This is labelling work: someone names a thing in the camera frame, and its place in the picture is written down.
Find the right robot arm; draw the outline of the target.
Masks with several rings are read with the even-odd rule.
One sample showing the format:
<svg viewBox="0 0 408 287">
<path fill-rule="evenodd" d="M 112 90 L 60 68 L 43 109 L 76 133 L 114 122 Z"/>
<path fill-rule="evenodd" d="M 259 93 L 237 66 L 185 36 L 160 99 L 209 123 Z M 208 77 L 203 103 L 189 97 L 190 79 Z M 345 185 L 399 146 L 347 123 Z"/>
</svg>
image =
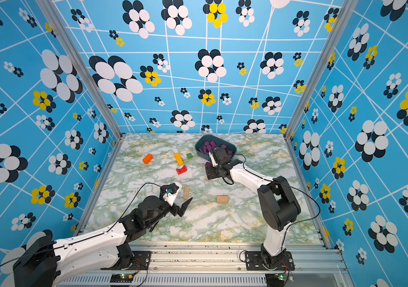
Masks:
<svg viewBox="0 0 408 287">
<path fill-rule="evenodd" d="M 268 270 L 284 265 L 294 268 L 291 253 L 285 248 L 288 229 L 301 213 L 298 200 L 284 177 L 269 178 L 232 159 L 223 147 L 213 148 L 203 158 L 209 180 L 222 178 L 226 184 L 242 184 L 256 192 L 262 216 L 267 223 L 266 238 L 261 245 L 261 260 Z"/>
</svg>

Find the yellow long brick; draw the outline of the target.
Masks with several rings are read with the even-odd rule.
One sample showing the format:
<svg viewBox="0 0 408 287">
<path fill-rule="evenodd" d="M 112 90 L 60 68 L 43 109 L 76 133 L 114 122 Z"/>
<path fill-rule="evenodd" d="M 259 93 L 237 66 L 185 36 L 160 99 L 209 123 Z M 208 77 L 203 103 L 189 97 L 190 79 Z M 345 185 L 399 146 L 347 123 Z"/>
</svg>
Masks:
<svg viewBox="0 0 408 287">
<path fill-rule="evenodd" d="M 178 166 L 183 166 L 184 165 L 184 162 L 182 160 L 182 157 L 181 157 L 180 153 L 175 153 L 174 158 L 176 159 L 176 162 L 177 162 Z"/>
</svg>

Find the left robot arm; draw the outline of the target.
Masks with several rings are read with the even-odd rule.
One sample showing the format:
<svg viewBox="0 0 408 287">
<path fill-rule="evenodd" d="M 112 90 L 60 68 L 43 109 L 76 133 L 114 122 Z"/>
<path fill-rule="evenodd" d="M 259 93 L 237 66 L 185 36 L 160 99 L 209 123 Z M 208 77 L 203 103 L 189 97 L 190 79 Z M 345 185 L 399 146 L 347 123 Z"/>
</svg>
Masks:
<svg viewBox="0 0 408 287">
<path fill-rule="evenodd" d="M 97 269 L 128 267 L 133 261 L 129 243 L 154 229 L 166 215 L 183 216 L 174 199 L 148 196 L 114 225 L 76 237 L 54 240 L 49 232 L 26 246 L 13 265 L 14 287 L 55 287 L 71 277 Z"/>
</svg>

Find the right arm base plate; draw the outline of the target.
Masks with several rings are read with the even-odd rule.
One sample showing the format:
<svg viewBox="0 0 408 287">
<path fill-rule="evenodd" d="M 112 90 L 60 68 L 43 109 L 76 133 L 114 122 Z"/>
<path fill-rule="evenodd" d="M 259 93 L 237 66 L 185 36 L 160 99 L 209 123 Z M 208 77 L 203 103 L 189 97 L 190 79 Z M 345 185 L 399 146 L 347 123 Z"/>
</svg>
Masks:
<svg viewBox="0 0 408 287">
<path fill-rule="evenodd" d="M 296 269 L 291 252 L 284 251 L 272 257 L 267 252 L 243 251 L 243 262 L 248 271 L 294 271 Z"/>
</svg>

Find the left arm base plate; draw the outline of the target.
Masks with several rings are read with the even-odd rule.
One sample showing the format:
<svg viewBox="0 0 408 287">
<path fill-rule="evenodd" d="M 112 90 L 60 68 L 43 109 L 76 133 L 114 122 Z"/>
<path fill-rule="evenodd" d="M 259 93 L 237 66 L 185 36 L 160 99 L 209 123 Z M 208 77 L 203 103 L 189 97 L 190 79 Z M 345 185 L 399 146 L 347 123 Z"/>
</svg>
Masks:
<svg viewBox="0 0 408 287">
<path fill-rule="evenodd" d="M 114 266 L 103 268 L 103 270 L 148 270 L 151 256 L 151 251 L 133 251 L 132 256 L 122 257 Z"/>
</svg>

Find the red arch brick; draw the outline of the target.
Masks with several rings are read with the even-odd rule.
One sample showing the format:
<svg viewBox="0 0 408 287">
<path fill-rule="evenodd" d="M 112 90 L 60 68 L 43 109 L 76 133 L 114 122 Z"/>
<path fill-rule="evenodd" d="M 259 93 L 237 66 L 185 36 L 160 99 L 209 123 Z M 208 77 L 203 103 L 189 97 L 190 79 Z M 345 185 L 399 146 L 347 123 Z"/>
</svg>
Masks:
<svg viewBox="0 0 408 287">
<path fill-rule="evenodd" d="M 188 171 L 187 166 L 183 165 L 180 168 L 176 169 L 176 172 L 178 175 L 182 175 L 183 173 L 186 173 Z"/>
</svg>

